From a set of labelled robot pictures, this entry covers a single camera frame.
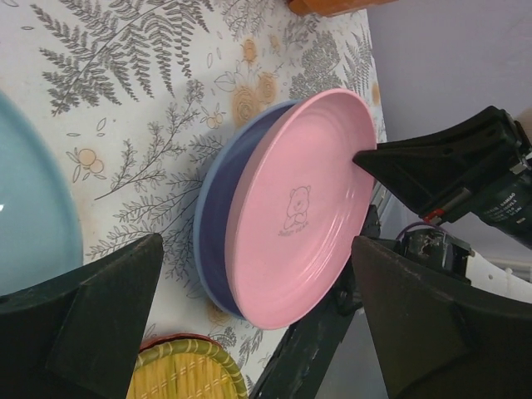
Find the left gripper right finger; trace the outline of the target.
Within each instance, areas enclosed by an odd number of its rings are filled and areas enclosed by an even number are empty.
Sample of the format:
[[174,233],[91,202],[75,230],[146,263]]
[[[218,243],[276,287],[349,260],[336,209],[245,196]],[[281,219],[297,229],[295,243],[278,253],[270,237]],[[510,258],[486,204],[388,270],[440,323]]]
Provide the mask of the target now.
[[358,236],[352,266],[390,398],[529,398],[531,306]]

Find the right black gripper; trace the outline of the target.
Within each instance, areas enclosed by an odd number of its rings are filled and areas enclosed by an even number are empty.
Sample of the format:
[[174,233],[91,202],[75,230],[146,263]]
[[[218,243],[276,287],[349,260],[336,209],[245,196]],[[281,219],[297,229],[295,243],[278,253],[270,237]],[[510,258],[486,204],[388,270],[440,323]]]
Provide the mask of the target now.
[[531,247],[531,109],[488,106],[443,131],[361,150],[353,162],[433,224],[472,213]]

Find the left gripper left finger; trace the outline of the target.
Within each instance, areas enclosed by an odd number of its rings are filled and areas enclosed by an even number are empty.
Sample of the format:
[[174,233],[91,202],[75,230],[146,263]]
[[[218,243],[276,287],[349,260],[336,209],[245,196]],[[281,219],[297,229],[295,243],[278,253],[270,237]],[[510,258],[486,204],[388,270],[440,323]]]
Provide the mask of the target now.
[[148,234],[1,297],[3,398],[124,398],[163,262]]

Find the red-brown plastic plate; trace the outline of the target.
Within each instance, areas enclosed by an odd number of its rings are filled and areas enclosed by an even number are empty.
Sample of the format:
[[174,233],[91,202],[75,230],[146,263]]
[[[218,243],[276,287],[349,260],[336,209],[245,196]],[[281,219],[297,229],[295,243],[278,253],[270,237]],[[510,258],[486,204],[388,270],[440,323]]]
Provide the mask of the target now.
[[206,342],[210,342],[214,345],[221,347],[221,345],[218,342],[204,335],[195,334],[195,333],[176,333],[176,334],[171,334],[171,335],[167,335],[163,337],[153,337],[149,340],[146,340],[140,345],[140,351],[142,352],[146,349],[149,349],[156,345],[160,345],[165,342],[184,340],[184,339],[196,339],[200,341],[206,341]]

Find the woven bamboo tray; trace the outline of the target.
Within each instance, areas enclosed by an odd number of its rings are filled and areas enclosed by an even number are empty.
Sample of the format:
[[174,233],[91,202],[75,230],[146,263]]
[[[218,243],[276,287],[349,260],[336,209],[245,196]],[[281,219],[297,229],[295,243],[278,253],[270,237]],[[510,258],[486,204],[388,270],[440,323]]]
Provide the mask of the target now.
[[127,399],[247,398],[234,359],[219,345],[195,338],[171,340],[141,351]]

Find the pink plate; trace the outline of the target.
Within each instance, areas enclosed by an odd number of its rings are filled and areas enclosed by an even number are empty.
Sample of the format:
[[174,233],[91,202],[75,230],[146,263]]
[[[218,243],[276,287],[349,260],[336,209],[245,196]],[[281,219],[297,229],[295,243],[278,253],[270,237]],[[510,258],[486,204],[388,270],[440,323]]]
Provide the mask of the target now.
[[344,88],[299,102],[267,130],[234,192],[225,233],[229,287],[257,328],[285,328],[327,293],[362,231],[373,178],[354,164],[377,134]]

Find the light blue bear plate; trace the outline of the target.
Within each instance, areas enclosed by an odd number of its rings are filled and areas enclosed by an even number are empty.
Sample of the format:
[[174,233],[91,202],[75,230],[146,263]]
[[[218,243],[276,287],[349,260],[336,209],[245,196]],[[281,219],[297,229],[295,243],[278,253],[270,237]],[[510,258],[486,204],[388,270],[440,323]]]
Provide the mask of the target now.
[[215,156],[196,202],[192,233],[199,280],[218,308],[239,319],[244,316],[229,288],[224,261],[230,206],[254,149],[274,122],[297,104],[297,100],[289,100],[272,106],[239,128]]

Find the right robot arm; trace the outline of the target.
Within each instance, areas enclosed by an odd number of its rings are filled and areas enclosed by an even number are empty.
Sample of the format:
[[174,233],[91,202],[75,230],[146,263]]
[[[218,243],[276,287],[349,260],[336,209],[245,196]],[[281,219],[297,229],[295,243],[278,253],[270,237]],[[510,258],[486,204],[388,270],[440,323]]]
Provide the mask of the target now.
[[395,238],[397,253],[474,288],[531,301],[529,279],[498,267],[442,227],[474,214],[531,246],[530,110],[512,117],[489,106],[441,132],[362,150],[353,162],[419,218]]

